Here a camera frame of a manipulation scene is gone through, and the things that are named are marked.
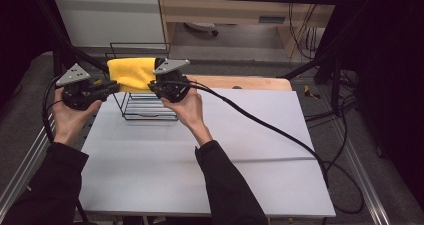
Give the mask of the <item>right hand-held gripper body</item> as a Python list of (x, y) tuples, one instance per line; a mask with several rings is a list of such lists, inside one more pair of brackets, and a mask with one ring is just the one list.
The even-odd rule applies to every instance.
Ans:
[(161, 94), (156, 95), (158, 98), (166, 98), (172, 103), (180, 102), (185, 98), (189, 91), (189, 81), (181, 73), (180, 68), (189, 64), (190, 61), (187, 59), (155, 59), (153, 75), (161, 89)]

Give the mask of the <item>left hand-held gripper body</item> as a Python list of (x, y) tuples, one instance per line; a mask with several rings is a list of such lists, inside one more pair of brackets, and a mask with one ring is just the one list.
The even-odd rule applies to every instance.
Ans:
[(57, 81), (62, 87), (62, 100), (74, 110), (84, 111), (95, 101), (104, 101), (101, 91), (90, 83), (91, 75), (78, 63), (69, 68)]

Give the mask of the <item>black wire rack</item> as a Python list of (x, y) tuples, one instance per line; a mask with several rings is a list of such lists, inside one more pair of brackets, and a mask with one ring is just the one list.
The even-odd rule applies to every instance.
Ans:
[[(119, 58), (167, 58), (167, 43), (111, 42), (105, 53), (107, 62)], [(176, 121), (176, 114), (163, 106), (161, 100), (150, 93), (121, 92), (114, 96), (125, 120)]]

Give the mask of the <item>yellow towel with black edge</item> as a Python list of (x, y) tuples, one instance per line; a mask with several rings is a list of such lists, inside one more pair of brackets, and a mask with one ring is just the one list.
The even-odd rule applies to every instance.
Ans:
[(110, 79), (121, 92), (150, 93), (148, 84), (155, 79), (155, 58), (119, 58), (107, 62)]

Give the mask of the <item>person's left hand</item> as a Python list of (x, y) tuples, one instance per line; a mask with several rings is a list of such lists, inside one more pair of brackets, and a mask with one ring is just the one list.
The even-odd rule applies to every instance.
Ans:
[(74, 110), (62, 101), (62, 92), (63, 88), (55, 90), (52, 106), (55, 121), (54, 142), (71, 146), (78, 138), (86, 121), (99, 110), (102, 102), (96, 100), (84, 111)]

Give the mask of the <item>person's right hand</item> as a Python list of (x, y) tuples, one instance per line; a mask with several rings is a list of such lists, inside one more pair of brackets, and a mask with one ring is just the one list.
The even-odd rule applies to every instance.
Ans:
[(166, 98), (162, 98), (161, 101), (166, 108), (176, 113), (177, 118), (189, 129), (199, 146), (213, 140), (203, 119), (202, 97), (196, 89), (191, 88), (186, 97), (178, 103), (172, 103)]

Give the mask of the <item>white cabinet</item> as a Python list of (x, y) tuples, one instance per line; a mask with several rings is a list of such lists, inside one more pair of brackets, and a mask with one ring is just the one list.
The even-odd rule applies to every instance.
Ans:
[(55, 0), (71, 43), (164, 43), (158, 0)]

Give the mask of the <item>grey chair base with caster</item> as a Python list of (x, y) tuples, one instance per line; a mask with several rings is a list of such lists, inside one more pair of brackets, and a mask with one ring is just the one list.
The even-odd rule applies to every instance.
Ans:
[(187, 22), (186, 26), (188, 26), (191, 29), (195, 29), (195, 30), (198, 30), (198, 31), (209, 33), (212, 36), (217, 36), (219, 34), (214, 23), (190, 23), (190, 22)]

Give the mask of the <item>wooden table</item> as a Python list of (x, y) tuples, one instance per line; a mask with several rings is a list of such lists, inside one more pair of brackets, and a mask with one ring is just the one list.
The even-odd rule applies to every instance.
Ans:
[(255, 76), (214, 76), (214, 75), (188, 75), (192, 81), (197, 81), (210, 88), (241, 87), (250, 90), (279, 90), (291, 91), (292, 86), (286, 79), (265, 78)]

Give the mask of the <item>white table mat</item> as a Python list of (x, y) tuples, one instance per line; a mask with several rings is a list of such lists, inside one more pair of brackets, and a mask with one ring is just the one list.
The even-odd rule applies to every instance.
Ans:
[[(214, 89), (204, 120), (269, 217), (335, 214), (293, 91)], [(196, 141), (177, 121), (125, 120), (104, 102), (83, 145), (80, 201), (88, 212), (210, 213)]]

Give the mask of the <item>black curtain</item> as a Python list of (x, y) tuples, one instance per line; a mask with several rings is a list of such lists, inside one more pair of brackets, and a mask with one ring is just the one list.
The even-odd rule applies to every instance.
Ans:
[(0, 0), (0, 109), (31, 61), (51, 50), (50, 33), (35, 0)]
[(368, 0), (342, 64), (376, 142), (424, 206), (424, 0)]

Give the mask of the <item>light wooden desk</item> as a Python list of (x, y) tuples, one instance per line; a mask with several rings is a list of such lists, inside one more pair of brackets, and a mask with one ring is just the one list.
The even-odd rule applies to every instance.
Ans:
[(171, 41), (177, 23), (264, 24), (277, 28), (286, 55), (293, 57), (309, 28), (327, 26), (332, 5), (277, 4), (223, 0), (159, 0), (165, 38)]

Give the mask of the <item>black metal frame leg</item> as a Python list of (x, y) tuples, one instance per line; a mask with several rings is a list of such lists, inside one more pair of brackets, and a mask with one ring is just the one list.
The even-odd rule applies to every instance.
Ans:
[(341, 59), (346, 52), (347, 44), (356, 34), (355, 28), (360, 24), (363, 9), (368, 0), (355, 0), (351, 7), (337, 5), (324, 32), (324, 42), (321, 43), (318, 54), (305, 65), (285, 75), (284, 79), (290, 80), (297, 75), (318, 66), (318, 72), (314, 81), (316, 84), (324, 84), (332, 78), (330, 105), (333, 112), (338, 115)]
[(59, 26), (56, 16), (52, 13), (50, 5), (47, 0), (35, 0), (38, 8), (40, 9), (43, 17), (47, 21), (47, 24), (50, 27), (50, 30), (53, 33), (53, 44), (55, 45), (54, 53), (65, 53), (67, 56), (66, 61), (64, 62), (64, 67), (66, 71), (71, 68), (75, 63), (78, 63), (77, 60), (81, 59), (84, 62), (87, 62), (94, 66), (95, 68), (102, 71), (104, 74), (108, 74), (108, 68), (105, 65), (102, 65), (100, 62), (96, 61), (94, 58), (90, 57), (88, 54), (84, 53), (80, 49), (74, 47), (69, 38), (64, 34), (64, 30)]

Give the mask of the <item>aluminium floor rail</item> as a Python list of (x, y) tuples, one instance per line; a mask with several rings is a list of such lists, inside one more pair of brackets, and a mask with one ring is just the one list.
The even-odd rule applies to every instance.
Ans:
[(48, 144), (49, 139), (46, 129), (42, 127), (5, 191), (0, 196), (0, 217), (6, 215), (8, 209), (19, 196), (20, 192), (25, 189), (30, 173), (33, 171), (43, 149)]
[(354, 149), (353, 143), (348, 138), (346, 129), (340, 120), (332, 122), (334, 128), (337, 131), (338, 137), (345, 142), (345, 156), (353, 172), (354, 178), (359, 185), (359, 188), (363, 192), (365, 204), (368, 212), (374, 221), (375, 225), (390, 225), (390, 219), (386, 213), (386, 210), (381, 203), (379, 196), (374, 188), (374, 185), (362, 164), (358, 153)]

